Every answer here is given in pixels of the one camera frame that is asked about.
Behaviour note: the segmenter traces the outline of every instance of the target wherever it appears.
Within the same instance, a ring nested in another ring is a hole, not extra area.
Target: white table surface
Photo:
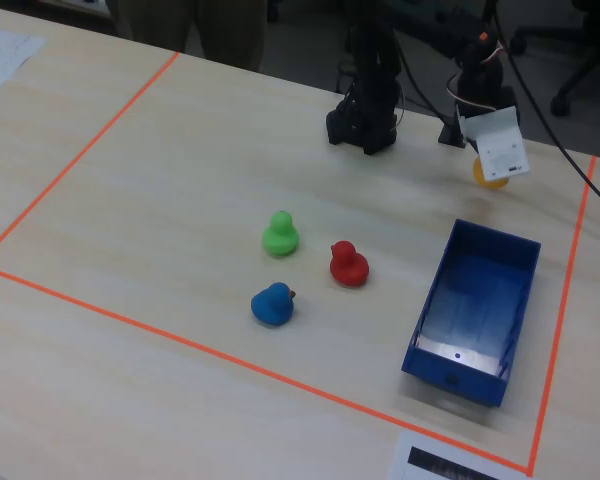
[[[1,235],[172,54],[4,12],[0,28],[49,39],[0,89]],[[438,122],[413,113],[375,157],[331,146],[338,100],[180,56],[0,242],[0,475],[381,479],[407,424],[527,466],[583,182],[529,142],[532,175],[481,189],[475,154],[438,145]],[[599,203],[539,478],[600,479]],[[260,247],[278,209],[301,235],[284,260]],[[542,243],[500,409],[400,371],[456,218]],[[364,289],[328,276],[340,239],[370,261]],[[249,310],[272,281],[298,292],[278,330]]]

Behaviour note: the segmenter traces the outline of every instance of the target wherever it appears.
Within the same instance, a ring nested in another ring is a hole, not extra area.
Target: orange tape boundary
[[[120,119],[120,117],[122,117],[129,110],[129,108],[149,89],[149,87],[151,87],[164,74],[164,72],[166,72],[169,69],[169,67],[171,67],[171,65],[175,62],[175,60],[178,58],[179,55],[180,54],[177,52],[174,53],[171,56],[171,58],[160,68],[160,70],[158,70],[155,73],[155,75],[153,75],[153,77],[151,77],[151,79],[124,105],[124,107],[102,128],[102,130],[100,130],[100,132],[98,132],[98,134],[80,151],[80,153],[78,153],[78,155],[71,161],[71,163],[69,163],[53,179],[53,181],[40,193],[40,195],[38,195],[33,200],[33,202],[31,202],[31,204],[11,223],[11,225],[9,225],[9,227],[0,235],[0,245],[17,228],[17,226],[24,220],[24,218],[27,215],[29,215],[29,213],[31,213],[31,211],[44,199],[44,197],[46,197],[49,194],[49,192],[67,175],[67,173],[93,148],[93,146],[96,143],[98,143],[98,141],[102,138],[102,136],[111,129],[111,127]],[[589,164],[589,171],[587,173],[587,176],[589,179],[593,178],[593,174],[594,174],[595,167],[596,167],[596,162],[597,162],[597,157],[595,157],[595,156],[592,157],[590,164]],[[194,342],[193,340],[189,340],[185,337],[181,337],[179,335],[168,332],[166,330],[162,330],[160,328],[154,327],[152,325],[142,323],[137,320],[133,320],[129,317],[125,317],[124,315],[120,315],[115,312],[98,307],[96,305],[92,305],[90,303],[84,302],[82,300],[71,297],[69,295],[65,295],[61,292],[52,290],[52,289],[44,287],[42,285],[38,285],[34,282],[25,280],[23,278],[3,272],[1,270],[0,270],[0,277],[5,278],[10,281],[13,281],[13,282],[16,282],[20,285],[32,288],[39,292],[45,293],[47,295],[56,297],[60,300],[72,303],[74,305],[77,305],[79,307],[93,311],[95,313],[112,318],[114,320],[118,320],[122,323],[137,327],[146,332],[153,333],[155,335],[159,335],[163,338],[178,342],[182,345],[186,345],[191,348],[195,348],[196,350],[199,350],[201,352],[207,353],[209,355],[213,355],[214,357],[220,358],[222,360],[229,361],[229,362],[239,365],[241,367],[247,368],[251,371],[260,373],[267,377],[270,377],[270,378],[273,378],[280,382],[286,383],[287,385],[291,385],[300,390],[304,390],[308,393],[317,395],[326,400],[330,400],[334,403],[343,405],[345,407],[349,407],[353,410],[357,410],[361,413],[373,416],[380,420],[384,420],[386,422],[392,423],[399,427],[406,428],[408,430],[412,430],[412,431],[420,433],[422,435],[426,435],[428,437],[434,438],[438,441],[447,443],[449,445],[460,448],[467,452],[481,456],[483,458],[486,458],[493,462],[499,463],[501,465],[504,465],[505,467],[511,468],[513,470],[524,473],[527,476],[531,477],[531,476],[533,476],[533,472],[535,469],[535,464],[536,464],[537,455],[538,455],[538,449],[540,447],[540,439],[542,437],[542,429],[544,426],[544,420],[545,420],[546,412],[547,412],[547,408],[548,408],[548,403],[549,403],[549,398],[550,398],[550,393],[551,393],[551,386],[552,386],[552,382],[553,382],[553,375],[554,375],[554,371],[555,371],[555,366],[556,366],[557,357],[558,357],[558,350],[559,350],[559,346],[560,346],[560,337],[562,335],[562,327],[564,324],[564,316],[566,313],[567,303],[568,303],[568,299],[569,299],[569,291],[570,291],[570,287],[571,287],[571,279],[573,276],[573,268],[574,268],[575,260],[576,260],[576,256],[577,256],[578,244],[579,244],[579,240],[580,240],[582,224],[584,221],[584,215],[585,215],[586,208],[587,208],[589,190],[590,190],[589,186],[585,185],[584,191],[582,193],[582,200],[580,202],[580,209],[578,211],[578,219],[576,222],[576,228],[575,228],[574,234],[573,234],[573,241],[571,244],[571,251],[569,254],[569,262],[567,264],[567,271],[566,271],[564,286],[563,286],[563,290],[562,290],[560,309],[558,311],[558,319],[556,322],[556,329],[555,329],[553,344],[552,344],[552,348],[551,348],[549,366],[547,368],[547,376],[545,379],[545,386],[544,386],[544,390],[543,390],[543,394],[542,394],[542,400],[540,403],[540,410],[538,413],[538,418],[536,421],[533,443],[532,443],[531,452],[529,455],[529,463],[527,466],[519,465],[510,460],[507,460],[506,458],[500,457],[498,455],[494,455],[492,453],[489,453],[485,450],[481,450],[472,445],[465,444],[465,443],[455,440],[451,437],[441,435],[432,430],[428,430],[424,427],[420,427],[418,425],[415,425],[415,424],[412,424],[409,422],[405,422],[404,420],[400,420],[399,418],[392,417],[392,416],[382,413],[378,410],[374,410],[374,409],[366,407],[364,405],[360,405],[358,403],[347,400],[343,397],[339,397],[337,395],[326,392],[324,390],[320,390],[319,388],[312,387],[310,385],[299,382],[297,380],[294,380],[294,379],[284,376],[282,374],[276,373],[272,370],[268,370],[264,367],[253,364],[251,362],[248,362],[241,358],[235,357],[228,353],[224,353],[224,352],[222,352],[220,350],[216,350],[212,347],[203,345],[201,343]]]
[[[129,108],[131,108],[131,106],[136,103],[136,101],[142,96],[144,95],[144,93],[149,89],[149,87],[151,87],[151,85],[153,85],[156,80],[158,80],[158,78],[160,78],[162,76],[162,74],[164,72],[166,72],[169,67],[171,65],[173,65],[173,62],[176,61],[176,58],[178,58],[180,54],[179,53],[174,53],[171,58],[167,61],[167,63],[165,63],[160,70],[158,70],[155,75],[153,75],[153,77],[151,77],[149,79],[149,81],[147,83],[144,84],[144,86],[138,90],[138,92],[131,97],[131,100],[129,100],[124,107],[122,107],[122,110],[120,110],[118,113],[116,113],[116,115],[109,120],[109,122],[102,128],[102,130],[100,130],[98,132],[98,134],[93,137],[91,139],[91,141],[89,143],[87,143],[86,147],[84,147],[80,153],[78,153],[78,155],[71,161],[71,163],[69,163],[69,165],[67,165],[66,167],[64,167],[64,169],[58,174],[58,176],[56,178],[53,179],[53,181],[47,185],[47,188],[45,188],[42,193],[40,193],[40,195],[38,195],[35,200],[33,202],[31,202],[31,204],[18,216],[18,218],[16,218],[13,223],[11,223],[11,225],[9,225],[9,227],[2,233],[2,235],[0,235],[0,244],[2,242],[4,242],[4,240],[16,229],[16,227],[18,225],[20,225],[20,222],[22,222],[22,220],[24,220],[24,218],[29,215],[29,213],[31,213],[31,210],[33,210],[36,205],[38,205],[42,199],[44,197],[46,197],[49,192],[51,190],[53,190],[53,188],[58,185],[58,183],[60,183],[60,180],[62,180],[65,175],[67,175],[67,173],[69,173],[69,171],[76,166],[76,164],[82,160],[82,158],[89,152],[89,150],[91,150],[93,148],[93,146],[98,143],[98,141],[102,138],[102,136],[107,133],[109,131],[109,129],[111,129],[111,127],[120,119],[120,117],[122,117],[127,110],[129,110]]]
[[[589,171],[587,177],[593,179],[593,174],[596,170],[597,157],[591,157],[589,162]],[[584,223],[584,215],[587,211],[587,202],[589,200],[589,185],[585,184],[582,192],[582,200],[580,201],[580,210],[578,211],[578,220],[576,221],[576,229],[573,232],[573,240],[571,241],[571,251],[569,252],[569,263],[567,263],[567,273],[564,277],[564,286],[562,287],[562,296],[560,298],[560,309],[558,310],[558,320],[556,322],[556,331],[553,336],[553,345],[551,346],[551,356],[549,357],[549,366],[547,367],[547,377],[544,382],[544,390],[542,392],[542,400],[540,401],[540,410],[536,421],[536,428],[533,434],[533,443],[531,444],[531,453],[529,454],[529,466],[527,476],[532,477],[536,468],[538,459],[538,450],[540,449],[540,439],[542,438],[542,429],[544,420],[547,415],[549,406],[549,398],[551,396],[551,385],[553,384],[553,374],[558,361],[558,351],[560,349],[560,339],[562,337],[562,327],[564,325],[564,316],[567,312],[567,304],[569,303],[569,292],[571,290],[571,279],[573,277],[573,268],[576,263],[578,254],[578,245],[580,244],[580,233],[582,232],[582,224]]]
[[[57,292],[57,291],[52,290],[47,287],[43,287],[42,285],[38,285],[37,283],[30,282],[29,280],[25,280],[23,278],[17,277],[15,275],[11,275],[11,274],[3,272],[1,270],[0,270],[0,277],[6,278],[8,280],[19,283],[26,287],[33,288],[35,290],[38,290],[39,292],[46,293],[47,295],[51,295],[53,297],[64,300],[65,302],[73,303],[74,305],[85,308],[87,310],[91,310],[92,312],[96,312],[96,313],[99,313],[106,317],[112,318],[114,320],[118,320],[119,322],[126,323],[127,325],[132,325],[134,327],[145,330],[149,333],[153,333],[155,335],[159,335],[166,339],[173,340],[174,342],[178,342],[182,345],[186,345],[187,347],[195,348],[196,350],[199,350],[201,352],[208,353],[209,355],[213,355],[214,357],[234,363],[241,367],[247,368],[249,370],[252,370],[254,372],[260,373],[267,377],[273,378],[280,382],[286,383],[287,385],[291,385],[292,387],[296,387],[296,388],[299,388],[300,390],[304,390],[305,392],[312,393],[314,395],[325,398],[332,402],[338,403],[340,405],[344,405],[345,407],[349,407],[349,408],[352,408],[359,412],[365,413],[367,415],[371,415],[373,417],[384,420],[386,422],[393,423],[394,425],[397,425],[399,427],[413,430],[415,432],[421,433],[428,437],[435,438],[436,440],[447,443],[449,445],[453,445],[454,447],[461,448],[463,450],[471,452],[475,455],[479,455],[479,456],[484,457],[493,462],[500,463],[506,467],[512,468],[519,472],[526,473],[526,471],[527,471],[527,468],[525,466],[518,465],[517,463],[513,463],[510,460],[507,460],[505,458],[499,457],[497,455],[486,452],[484,450],[480,450],[479,448],[473,447],[471,445],[464,444],[462,442],[459,442],[458,440],[454,440],[451,437],[447,437],[447,436],[441,435],[439,433],[433,432],[431,430],[427,430],[426,428],[420,427],[418,425],[414,425],[412,423],[405,422],[398,418],[395,418],[395,417],[392,417],[385,413],[379,412],[378,410],[374,410],[372,408],[365,407],[364,405],[360,405],[358,403],[352,402],[350,400],[347,400],[346,398],[342,398],[342,397],[339,397],[332,393],[326,392],[324,390],[320,390],[319,388],[312,387],[310,385],[307,385],[306,383],[299,382],[297,380],[294,380],[294,379],[287,377],[285,375],[282,375],[280,373],[276,373],[272,370],[266,369],[264,367],[261,367],[254,363],[251,363],[251,362],[248,362],[241,358],[234,357],[233,355],[230,355],[228,353],[224,353],[220,350],[216,350],[215,348],[208,347],[208,346],[203,345],[198,342],[194,342],[193,340],[189,340],[188,338],[181,337],[180,335],[176,335],[175,333],[171,333],[166,330],[162,330],[160,328],[154,327],[152,325],[138,322],[137,320],[133,320],[132,318],[125,317],[124,315],[114,313],[110,310],[106,310],[104,308],[101,308],[101,307],[98,307],[95,305],[91,305],[90,303],[84,302],[82,300],[78,300],[77,298],[71,297],[69,295],[65,295],[64,293]]]

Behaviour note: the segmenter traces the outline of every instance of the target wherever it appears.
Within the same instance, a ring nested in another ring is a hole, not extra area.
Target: green rubber duck
[[[262,234],[262,246],[269,255],[289,255],[298,246],[300,237],[288,212],[273,214],[271,223]]]

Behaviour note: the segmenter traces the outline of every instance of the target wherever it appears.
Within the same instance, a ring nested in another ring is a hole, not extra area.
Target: person
[[[267,0],[106,0],[121,36],[184,52],[195,23],[205,57],[257,71]]]

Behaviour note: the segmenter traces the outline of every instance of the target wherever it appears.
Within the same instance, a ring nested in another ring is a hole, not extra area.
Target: blue box
[[[402,370],[499,407],[540,244],[456,220]]]

